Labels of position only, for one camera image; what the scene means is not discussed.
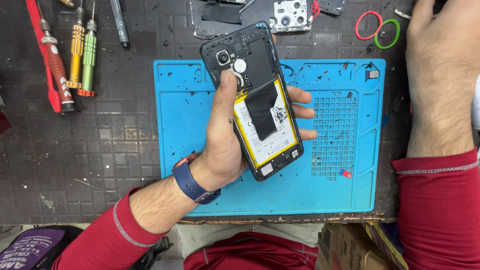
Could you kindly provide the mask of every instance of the person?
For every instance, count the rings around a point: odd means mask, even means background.
[[[403,256],[411,270],[480,269],[480,178],[470,127],[480,74],[480,1],[449,0],[432,19],[434,2],[417,1],[407,31],[413,123],[407,158],[392,162],[400,182]],[[236,89],[235,76],[223,72],[205,150],[190,164],[207,191],[235,181],[247,168],[229,121]],[[293,102],[311,100],[299,88],[288,92]],[[293,109],[296,117],[313,117],[302,105]],[[312,130],[300,134],[303,140],[316,137]],[[127,269],[196,206],[173,176],[133,189],[73,241],[53,269]],[[184,268],[312,270],[317,252],[275,235],[242,232],[191,253]]]

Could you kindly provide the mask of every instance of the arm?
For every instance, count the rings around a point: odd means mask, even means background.
[[[480,2],[449,0],[432,20],[433,4],[417,2],[407,34],[414,116],[408,159],[392,162],[400,182],[403,255],[410,270],[478,269],[480,178],[470,104],[480,74],[480,35],[467,33],[480,24],[474,15]],[[472,10],[465,14],[460,6]]]
[[[233,131],[236,93],[235,75],[222,72],[206,130],[205,149],[189,165],[193,178],[208,191],[237,180],[247,168]],[[296,87],[289,87],[288,93],[292,102],[309,103],[312,99],[311,94]],[[311,119],[315,115],[313,109],[299,104],[293,110],[301,118]],[[300,130],[300,136],[303,140],[314,139],[317,132]],[[81,233],[55,261],[53,269],[127,269],[196,206],[180,190],[174,176],[144,189],[133,189]]]

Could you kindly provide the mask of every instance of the dark tiled work surface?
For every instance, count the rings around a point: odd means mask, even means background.
[[[57,0],[39,1],[69,70],[72,10]],[[390,115],[382,130],[373,212],[283,216],[282,220],[358,222],[396,217],[398,186],[389,160],[406,151],[410,116],[404,64],[407,21],[393,11],[410,12],[413,1],[348,0],[340,17],[315,18],[311,32],[278,36],[280,58],[386,59],[384,115]],[[96,3],[98,96],[76,97],[82,112],[60,115],[48,102],[45,68],[25,2],[0,1],[0,95],[7,104],[1,110],[14,126],[0,135],[0,224],[92,222],[132,187],[161,177],[152,63],[199,59],[202,41],[192,36],[186,0],[120,0],[132,40],[131,49],[122,49],[107,2]],[[84,0],[88,14],[91,5],[92,0]],[[355,38],[355,21],[367,10],[400,21],[402,34],[393,48],[368,52],[373,39]],[[376,25],[374,17],[368,18],[360,24],[360,32],[366,35]],[[392,30],[383,29],[385,44],[392,39]],[[278,219],[234,216],[184,221]]]

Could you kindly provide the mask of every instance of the grey stitching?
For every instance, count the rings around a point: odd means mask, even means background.
[[[439,173],[439,172],[455,172],[455,171],[465,171],[475,168],[479,165],[479,162],[475,162],[465,166],[453,167],[453,168],[443,168],[443,169],[429,169],[429,170],[410,170],[397,172],[398,174],[419,174],[419,173]]]
[[[310,254],[310,255],[312,255],[312,256],[315,256],[315,257],[317,257],[317,256],[318,256],[318,254],[316,254],[316,253],[313,253],[313,252],[301,251],[301,250],[298,250],[298,249],[293,249],[293,248],[291,248],[291,250],[297,251],[297,252],[299,252],[299,253],[302,253],[302,254],[305,254],[305,253],[306,253],[306,254]]]
[[[234,244],[234,243],[238,243],[238,242],[240,242],[240,241],[244,241],[244,240],[247,240],[247,239],[255,239],[255,240],[258,240],[258,241],[263,241],[263,240],[260,239],[260,238],[250,236],[250,237],[245,237],[245,238],[242,238],[242,239],[239,239],[239,240],[235,240],[235,241],[233,241],[233,242],[230,242],[229,245]]]
[[[206,251],[206,248],[204,248],[204,256],[205,256],[205,261],[208,265],[208,258],[207,258],[207,251]]]
[[[123,237],[125,237],[125,239],[127,239],[128,242],[136,245],[136,246],[140,246],[140,247],[151,247],[153,245],[155,245],[155,243],[153,244],[142,244],[142,243],[139,243],[135,240],[133,240],[128,234],[127,232],[123,229],[123,227],[121,226],[120,224],[120,221],[119,221],[119,218],[117,216],[117,205],[119,204],[120,201],[118,201],[115,206],[113,207],[113,220],[115,221],[115,225],[117,226],[117,229],[120,231],[121,235],[123,235]]]

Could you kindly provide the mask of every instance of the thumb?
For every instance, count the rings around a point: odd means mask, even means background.
[[[416,35],[422,31],[433,20],[433,6],[435,0],[418,0],[413,8],[412,19],[408,30]]]
[[[213,96],[209,125],[232,124],[233,105],[237,96],[237,77],[224,70],[220,76],[220,87]]]

